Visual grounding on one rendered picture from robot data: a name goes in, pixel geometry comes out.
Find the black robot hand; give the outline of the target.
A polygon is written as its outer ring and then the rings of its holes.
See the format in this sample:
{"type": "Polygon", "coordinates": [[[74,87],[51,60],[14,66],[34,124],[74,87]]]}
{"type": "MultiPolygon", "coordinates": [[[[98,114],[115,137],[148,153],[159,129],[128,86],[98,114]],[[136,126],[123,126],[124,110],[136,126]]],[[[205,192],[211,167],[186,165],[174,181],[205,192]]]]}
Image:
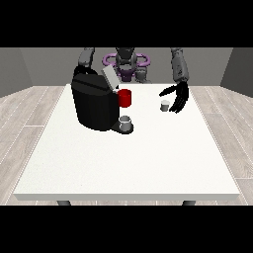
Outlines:
{"type": "Polygon", "coordinates": [[[162,97],[173,92],[176,93],[176,98],[169,111],[178,114],[183,110],[186,105],[186,102],[189,99],[188,83],[186,81],[180,81],[177,85],[165,88],[162,92],[159,93],[159,96],[162,97]]]}
{"type": "Polygon", "coordinates": [[[90,68],[90,67],[85,67],[83,65],[77,65],[74,69],[74,72],[73,72],[73,76],[76,76],[78,74],[94,74],[94,75],[97,75],[97,72],[90,68]]]}

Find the pale grey machine lid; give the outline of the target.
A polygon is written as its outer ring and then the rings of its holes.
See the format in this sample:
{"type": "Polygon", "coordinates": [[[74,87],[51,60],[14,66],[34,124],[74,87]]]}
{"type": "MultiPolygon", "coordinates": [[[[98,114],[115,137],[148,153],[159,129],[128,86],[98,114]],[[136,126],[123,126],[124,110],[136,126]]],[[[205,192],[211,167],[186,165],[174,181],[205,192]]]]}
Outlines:
{"type": "Polygon", "coordinates": [[[103,76],[106,78],[110,88],[115,90],[120,84],[120,80],[112,65],[108,65],[101,70],[103,76]]]}

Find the black coffee machine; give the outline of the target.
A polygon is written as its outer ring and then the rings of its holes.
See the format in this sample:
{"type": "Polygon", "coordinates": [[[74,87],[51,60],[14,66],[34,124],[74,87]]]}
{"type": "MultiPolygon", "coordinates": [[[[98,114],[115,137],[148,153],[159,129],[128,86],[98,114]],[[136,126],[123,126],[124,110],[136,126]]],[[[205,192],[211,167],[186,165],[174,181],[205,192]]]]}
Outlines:
{"type": "Polygon", "coordinates": [[[98,131],[114,130],[121,134],[133,132],[120,130],[119,91],[113,91],[102,75],[78,74],[73,77],[71,90],[78,121],[81,125],[98,131]]]}

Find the red pod holder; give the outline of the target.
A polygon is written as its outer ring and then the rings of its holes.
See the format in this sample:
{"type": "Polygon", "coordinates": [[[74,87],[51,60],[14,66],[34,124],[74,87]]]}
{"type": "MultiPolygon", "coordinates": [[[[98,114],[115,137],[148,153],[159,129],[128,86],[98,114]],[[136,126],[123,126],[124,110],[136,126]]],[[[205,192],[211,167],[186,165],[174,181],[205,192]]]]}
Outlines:
{"type": "Polygon", "coordinates": [[[119,106],[127,108],[131,105],[131,91],[129,89],[121,89],[118,92],[119,106]]]}

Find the small grey cup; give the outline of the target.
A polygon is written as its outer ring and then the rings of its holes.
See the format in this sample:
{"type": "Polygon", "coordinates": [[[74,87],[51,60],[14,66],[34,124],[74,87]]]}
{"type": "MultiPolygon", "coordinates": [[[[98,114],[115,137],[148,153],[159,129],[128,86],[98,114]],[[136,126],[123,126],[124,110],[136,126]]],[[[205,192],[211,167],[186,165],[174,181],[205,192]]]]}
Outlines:
{"type": "Polygon", "coordinates": [[[121,116],[119,118],[120,130],[128,131],[131,128],[131,119],[129,116],[121,116]]]}

